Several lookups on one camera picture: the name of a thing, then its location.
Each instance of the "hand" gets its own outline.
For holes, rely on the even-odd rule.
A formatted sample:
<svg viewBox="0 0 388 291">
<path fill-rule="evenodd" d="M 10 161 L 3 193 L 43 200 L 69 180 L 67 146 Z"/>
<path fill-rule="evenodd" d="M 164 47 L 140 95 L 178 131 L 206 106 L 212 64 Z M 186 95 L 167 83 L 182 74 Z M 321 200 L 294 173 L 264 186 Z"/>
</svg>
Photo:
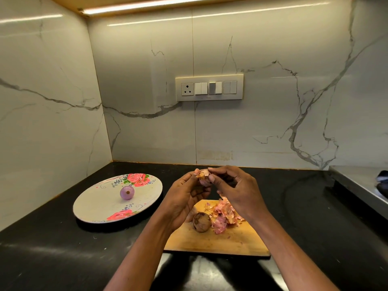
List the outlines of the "hand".
<svg viewBox="0 0 388 291">
<path fill-rule="evenodd" d="M 217 193 L 228 198 L 238 214 L 248 220 L 255 219 L 257 215 L 267 215 L 269 211 L 260 194 L 256 179 L 237 166 L 222 166 L 220 168 L 208 168 L 211 172 L 209 180 L 218 188 Z M 228 175 L 237 182 L 235 188 L 229 186 L 218 175 Z"/>
<path fill-rule="evenodd" d="M 183 224 L 193 206 L 209 196 L 210 190 L 199 185 L 193 171 L 172 184 L 158 208 L 158 213 L 170 220 L 171 232 Z"/>
</svg>

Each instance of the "cutting board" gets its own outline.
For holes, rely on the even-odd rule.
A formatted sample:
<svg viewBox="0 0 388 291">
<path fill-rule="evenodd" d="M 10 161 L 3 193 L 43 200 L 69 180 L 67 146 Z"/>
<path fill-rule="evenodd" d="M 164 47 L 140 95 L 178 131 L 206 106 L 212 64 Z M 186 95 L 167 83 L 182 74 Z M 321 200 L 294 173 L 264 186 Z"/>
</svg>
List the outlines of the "cutting board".
<svg viewBox="0 0 388 291">
<path fill-rule="evenodd" d="M 206 212 L 206 203 L 216 205 L 218 200 L 201 200 L 195 207 L 198 212 Z M 237 254 L 252 256 L 270 256 L 269 250 L 255 230 L 243 221 L 240 227 L 231 226 L 224 233 L 216 235 L 212 228 L 205 233 L 194 230 L 192 222 L 183 225 L 172 233 L 167 241 L 165 250 L 190 251 L 220 254 Z"/>
</svg>

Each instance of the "plate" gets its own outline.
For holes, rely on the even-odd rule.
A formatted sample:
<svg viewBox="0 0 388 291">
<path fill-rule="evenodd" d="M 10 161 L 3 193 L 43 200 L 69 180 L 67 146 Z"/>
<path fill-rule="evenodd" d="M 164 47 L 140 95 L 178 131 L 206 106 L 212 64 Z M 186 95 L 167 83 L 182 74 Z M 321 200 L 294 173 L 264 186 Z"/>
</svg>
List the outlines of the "plate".
<svg viewBox="0 0 388 291">
<path fill-rule="evenodd" d="M 131 200 L 120 197 L 124 186 L 133 186 Z M 162 193 L 162 182 L 155 176 L 130 173 L 101 181 L 85 190 L 75 200 L 74 215 L 87 223 L 106 224 L 123 220 L 150 207 Z"/>
</svg>

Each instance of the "marble backsplash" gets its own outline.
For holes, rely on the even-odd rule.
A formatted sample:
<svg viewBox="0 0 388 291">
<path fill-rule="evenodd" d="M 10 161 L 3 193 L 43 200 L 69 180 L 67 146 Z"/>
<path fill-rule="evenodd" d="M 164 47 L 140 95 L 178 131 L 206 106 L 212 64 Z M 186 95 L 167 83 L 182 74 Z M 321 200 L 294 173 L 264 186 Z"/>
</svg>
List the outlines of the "marble backsplash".
<svg viewBox="0 0 388 291">
<path fill-rule="evenodd" d="M 0 230 L 108 164 L 85 20 L 0 0 Z"/>
<path fill-rule="evenodd" d="M 89 22 L 114 160 L 388 165 L 388 0 L 250 0 Z M 175 77 L 245 74 L 241 101 Z"/>
</svg>

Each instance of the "countertop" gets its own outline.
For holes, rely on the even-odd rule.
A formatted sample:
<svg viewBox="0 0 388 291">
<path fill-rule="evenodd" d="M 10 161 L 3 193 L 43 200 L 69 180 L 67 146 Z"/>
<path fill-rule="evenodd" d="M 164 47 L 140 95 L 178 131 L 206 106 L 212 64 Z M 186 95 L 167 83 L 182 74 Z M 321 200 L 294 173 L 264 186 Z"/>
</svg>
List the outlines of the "countertop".
<svg viewBox="0 0 388 291">
<path fill-rule="evenodd" d="M 135 172 L 157 176 L 166 194 L 196 167 L 202 168 L 113 162 L 47 202 L 0 232 L 0 290 L 102 290 L 161 198 L 142 213 L 109 225 L 77 221 L 75 199 L 101 180 Z M 256 178 L 274 217 L 341 290 L 388 290 L 387 220 L 341 185 L 333 187 L 327 171 L 243 169 Z M 210 199 L 217 198 L 212 192 Z M 276 267 L 266 262 L 164 254 L 151 290 L 282 290 Z"/>
</svg>

